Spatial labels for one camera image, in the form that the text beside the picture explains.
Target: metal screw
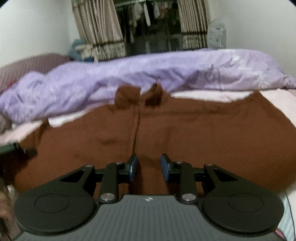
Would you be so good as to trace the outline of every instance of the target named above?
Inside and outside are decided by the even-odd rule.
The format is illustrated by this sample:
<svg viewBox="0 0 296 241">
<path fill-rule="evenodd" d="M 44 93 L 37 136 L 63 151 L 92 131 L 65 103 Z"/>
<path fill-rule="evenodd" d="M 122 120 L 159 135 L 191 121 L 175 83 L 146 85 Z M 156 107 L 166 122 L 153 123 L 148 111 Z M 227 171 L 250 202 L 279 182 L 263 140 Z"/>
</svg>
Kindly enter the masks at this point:
<svg viewBox="0 0 296 241">
<path fill-rule="evenodd" d="M 112 193 L 104 193 L 101 195 L 101 199 L 104 201 L 112 201 L 115 198 L 115 195 Z"/>
<path fill-rule="evenodd" d="M 190 202 L 190 201 L 194 201 L 196 199 L 196 196 L 192 193 L 186 193 L 182 195 L 182 199 L 184 201 Z"/>
</svg>

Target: hanging clothes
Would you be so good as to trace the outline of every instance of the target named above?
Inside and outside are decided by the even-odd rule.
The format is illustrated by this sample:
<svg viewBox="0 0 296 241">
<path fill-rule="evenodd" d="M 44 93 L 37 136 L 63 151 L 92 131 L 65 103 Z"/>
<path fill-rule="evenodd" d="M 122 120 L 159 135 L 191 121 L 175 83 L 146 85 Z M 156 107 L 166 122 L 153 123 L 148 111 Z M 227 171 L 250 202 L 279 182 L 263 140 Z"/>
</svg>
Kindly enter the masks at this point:
<svg viewBox="0 0 296 241">
<path fill-rule="evenodd" d="M 125 28 L 125 37 L 126 37 L 126 43 L 131 42 L 131 31 L 129 26 L 129 13 L 128 13 L 128 7 L 123 8 L 123 18 L 124 18 L 124 28 Z"/>
<path fill-rule="evenodd" d="M 132 15 L 132 19 L 133 19 L 133 26 L 136 27 L 137 26 L 137 20 L 136 20 L 136 17 L 135 17 L 134 7 L 131 7 L 131 15 Z"/>
<path fill-rule="evenodd" d="M 147 8 L 146 2 L 144 3 L 144 14 L 145 14 L 147 26 L 149 27 L 151 25 L 151 22 L 150 22 L 150 18 L 149 18 L 149 13 L 148 13 L 148 8 Z"/>
<path fill-rule="evenodd" d="M 121 9 L 120 11 L 117 11 L 117 16 L 118 16 L 118 21 L 119 21 L 122 36 L 123 36 L 123 38 L 125 38 L 126 32 L 125 32 L 125 28 L 124 28 L 124 17 L 123 17 L 123 11 L 122 10 L 123 9 Z"/>
<path fill-rule="evenodd" d="M 168 13 L 168 4 L 164 2 L 159 3 L 159 12 L 160 12 L 159 18 L 164 19 Z"/>
<path fill-rule="evenodd" d="M 141 37 L 142 36 L 142 21 L 137 21 L 137 26 L 135 27 L 135 37 Z"/>
<path fill-rule="evenodd" d="M 147 5 L 147 10 L 148 10 L 148 15 L 149 15 L 149 19 L 150 19 L 150 23 L 155 23 L 155 17 L 154 17 L 154 9 L 152 6 L 152 2 L 150 1 L 146 1 L 146 5 Z"/>
<path fill-rule="evenodd" d="M 160 12 L 159 12 L 159 8 L 158 8 L 158 3 L 157 2 L 154 2 L 153 13 L 154 13 L 154 18 L 159 18 Z"/>
<path fill-rule="evenodd" d="M 134 43 L 135 39 L 133 37 L 133 31 L 132 31 L 131 27 L 130 27 L 130 33 L 131 33 L 131 43 Z"/>
<path fill-rule="evenodd" d="M 136 21 L 141 19 L 142 13 L 143 13 L 143 7 L 140 3 L 138 2 L 135 3 L 135 5 L 133 6 L 133 13 Z"/>
</svg>

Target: curtain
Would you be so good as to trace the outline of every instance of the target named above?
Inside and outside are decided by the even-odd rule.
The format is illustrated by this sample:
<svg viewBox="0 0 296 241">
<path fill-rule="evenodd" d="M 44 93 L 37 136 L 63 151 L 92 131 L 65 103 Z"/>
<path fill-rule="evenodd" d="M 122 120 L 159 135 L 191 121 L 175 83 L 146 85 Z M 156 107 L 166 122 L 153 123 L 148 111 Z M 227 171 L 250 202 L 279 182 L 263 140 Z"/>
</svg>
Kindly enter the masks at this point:
<svg viewBox="0 0 296 241">
<path fill-rule="evenodd" d="M 91 57 L 107 60 L 126 56 L 125 45 L 113 0 L 72 0 L 80 38 Z"/>
<path fill-rule="evenodd" d="M 207 12 L 204 0 L 178 0 L 183 49 L 207 47 Z"/>
</svg>

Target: logo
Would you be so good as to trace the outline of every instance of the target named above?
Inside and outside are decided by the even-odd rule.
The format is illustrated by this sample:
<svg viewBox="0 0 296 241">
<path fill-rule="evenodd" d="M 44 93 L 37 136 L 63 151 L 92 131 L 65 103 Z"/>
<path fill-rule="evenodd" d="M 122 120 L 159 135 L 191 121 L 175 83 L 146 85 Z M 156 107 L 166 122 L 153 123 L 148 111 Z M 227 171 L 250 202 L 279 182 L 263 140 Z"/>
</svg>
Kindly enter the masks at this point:
<svg viewBox="0 0 296 241">
<path fill-rule="evenodd" d="M 151 197 L 147 197 L 147 198 L 145 198 L 145 201 L 147 201 L 147 202 L 150 202 L 150 201 L 152 201 L 153 200 L 153 198 L 151 198 Z"/>
</svg>

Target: bedspread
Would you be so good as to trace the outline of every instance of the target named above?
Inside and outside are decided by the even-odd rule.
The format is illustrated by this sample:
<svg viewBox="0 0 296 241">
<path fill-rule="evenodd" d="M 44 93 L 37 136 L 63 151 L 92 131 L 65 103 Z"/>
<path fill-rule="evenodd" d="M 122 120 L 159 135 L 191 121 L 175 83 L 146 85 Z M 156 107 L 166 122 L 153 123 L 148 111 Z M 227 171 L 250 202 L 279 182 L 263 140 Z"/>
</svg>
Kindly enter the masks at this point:
<svg viewBox="0 0 296 241">
<path fill-rule="evenodd" d="M 190 89 L 296 88 L 268 55 L 254 50 L 151 54 L 100 63 L 70 62 L 48 74 L 30 72 L 0 96 L 0 113 L 15 123 L 112 103 L 120 85 L 169 93 Z"/>
<path fill-rule="evenodd" d="M 294 125 L 258 92 L 226 104 L 170 98 L 159 87 L 139 97 L 139 89 L 121 87 L 114 105 L 60 128 L 45 123 L 20 143 L 36 148 L 38 155 L 22 170 L 10 163 L 4 169 L 7 178 L 17 172 L 13 184 L 25 191 L 82 165 L 103 168 L 135 152 L 141 185 L 133 186 L 133 193 L 164 194 L 168 190 L 158 159 L 165 152 L 196 167 L 216 163 L 283 191 L 295 181 L 295 137 Z"/>
<path fill-rule="evenodd" d="M 184 92 L 178 92 L 172 94 L 172 96 L 177 98 L 192 98 L 192 99 L 199 99 L 199 100 L 207 100 L 207 101 L 216 101 L 216 102 L 231 102 L 238 99 L 244 99 L 247 96 L 251 94 L 250 91 L 245 92 L 231 92 L 231 91 L 184 91 Z M 268 91 L 261 91 L 261 94 L 268 99 L 274 106 L 276 106 L 278 109 L 280 109 L 287 118 L 290 119 L 290 121 L 296 125 L 296 98 L 291 95 L 289 92 L 281 89 L 277 90 L 268 90 Z M 79 118 L 80 116 L 86 114 L 85 112 L 80 113 L 74 113 L 67 116 L 59 116 L 56 118 L 50 118 L 49 123 L 53 127 L 59 127 L 61 124 L 73 121 L 76 118 Z M 10 142 L 14 141 L 21 141 L 24 139 L 29 133 L 31 133 L 34 129 L 39 127 L 41 124 L 40 121 L 33 122 L 25 125 L 19 126 L 15 131 L 8 131 L 4 135 L 0 135 L 0 144 L 5 145 Z M 296 217 L 296 192 L 295 188 L 296 185 L 293 185 L 287 192 L 290 198 L 290 203 L 294 215 L 294 219 Z M 289 231 L 292 227 L 292 221 L 289 221 L 287 223 L 286 219 L 283 219 L 281 222 L 283 227 L 285 227 L 284 231 Z M 289 232 L 288 234 L 284 232 L 284 234 L 287 237 L 287 240 L 293 240 L 292 238 L 289 238 Z"/>
</svg>

